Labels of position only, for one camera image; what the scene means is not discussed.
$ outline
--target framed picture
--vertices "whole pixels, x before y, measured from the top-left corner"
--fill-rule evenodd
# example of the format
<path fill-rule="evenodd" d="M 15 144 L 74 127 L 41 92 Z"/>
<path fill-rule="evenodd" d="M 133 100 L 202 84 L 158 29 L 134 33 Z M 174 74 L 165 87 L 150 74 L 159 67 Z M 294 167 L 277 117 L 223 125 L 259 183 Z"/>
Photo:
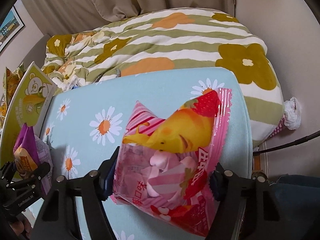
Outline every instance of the framed picture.
<path fill-rule="evenodd" d="M 0 53 L 11 39 L 24 27 L 17 11 L 14 7 L 10 10 L 7 17 L 0 23 Z"/>

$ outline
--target metal screw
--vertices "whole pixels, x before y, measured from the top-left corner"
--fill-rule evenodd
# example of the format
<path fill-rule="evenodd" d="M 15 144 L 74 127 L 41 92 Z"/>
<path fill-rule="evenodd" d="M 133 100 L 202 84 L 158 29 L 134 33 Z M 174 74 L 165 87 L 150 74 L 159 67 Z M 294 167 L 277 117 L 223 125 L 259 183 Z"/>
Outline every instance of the metal screw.
<path fill-rule="evenodd" d="M 266 179 L 265 179 L 264 177 L 262 177 L 262 176 L 259 176 L 259 177 L 257 178 L 257 180 L 258 180 L 259 182 L 261 182 L 261 183 L 264 183 L 264 182 L 266 181 Z"/>
<path fill-rule="evenodd" d="M 229 171 L 229 170 L 226 170 L 226 171 L 224 171 L 224 175 L 226 175 L 227 177 L 232 177 L 233 176 L 233 172 Z"/>
<path fill-rule="evenodd" d="M 57 177 L 57 182 L 62 182 L 64 180 L 64 176 Z"/>
<path fill-rule="evenodd" d="M 89 172 L 89 176 L 90 177 L 95 177 L 95 176 L 97 176 L 98 175 L 98 171 L 97 170 L 93 170 L 93 171 L 90 171 Z"/>

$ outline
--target wall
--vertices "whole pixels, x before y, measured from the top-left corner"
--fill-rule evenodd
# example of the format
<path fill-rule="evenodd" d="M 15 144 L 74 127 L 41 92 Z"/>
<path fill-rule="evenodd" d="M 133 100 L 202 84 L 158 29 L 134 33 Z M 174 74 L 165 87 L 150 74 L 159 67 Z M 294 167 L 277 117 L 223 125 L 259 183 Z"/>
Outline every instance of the wall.
<path fill-rule="evenodd" d="M 44 36 L 28 14 L 21 0 L 15 3 L 15 8 L 25 27 L 15 35 L 0 53 L 0 80 L 2 80 L 5 68 L 8 67 L 12 71 L 15 70 L 33 46 Z M 0 83 L 0 95 L 2 95 L 2 82 Z"/>
<path fill-rule="evenodd" d="M 284 100 L 295 96 L 303 106 L 295 132 L 267 141 L 267 148 L 320 130 L 320 26 L 304 0 L 237 0 L 236 16 L 268 46 L 268 58 Z M 320 138 L 267 154 L 268 174 L 320 176 Z"/>

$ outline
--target green and white striped bedding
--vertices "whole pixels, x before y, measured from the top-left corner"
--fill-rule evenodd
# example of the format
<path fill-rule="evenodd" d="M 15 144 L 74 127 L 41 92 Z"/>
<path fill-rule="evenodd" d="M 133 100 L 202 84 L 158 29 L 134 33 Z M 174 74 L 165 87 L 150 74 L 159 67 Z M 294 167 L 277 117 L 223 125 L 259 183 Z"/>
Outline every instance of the green and white striped bedding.
<path fill-rule="evenodd" d="M 177 8 L 111 23 L 93 31 L 56 35 L 47 44 L 42 70 L 59 92 L 151 71 L 217 66 L 235 74 L 252 126 L 253 146 L 264 141 L 283 116 L 279 82 L 263 40 L 221 11 Z M 223 85 L 199 81 L 193 95 Z"/>

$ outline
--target human hand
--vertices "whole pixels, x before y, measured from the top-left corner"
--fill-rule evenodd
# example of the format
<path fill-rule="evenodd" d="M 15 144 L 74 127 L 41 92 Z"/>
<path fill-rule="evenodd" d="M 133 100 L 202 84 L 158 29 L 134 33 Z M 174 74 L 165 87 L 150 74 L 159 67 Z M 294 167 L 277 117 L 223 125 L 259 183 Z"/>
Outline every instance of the human hand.
<path fill-rule="evenodd" d="M 29 220 L 23 214 L 19 215 L 19 219 L 20 221 L 17 221 L 10 225 L 12 230 L 15 232 L 17 236 L 21 235 L 23 231 L 26 231 L 26 237 L 30 239 L 32 226 Z"/>

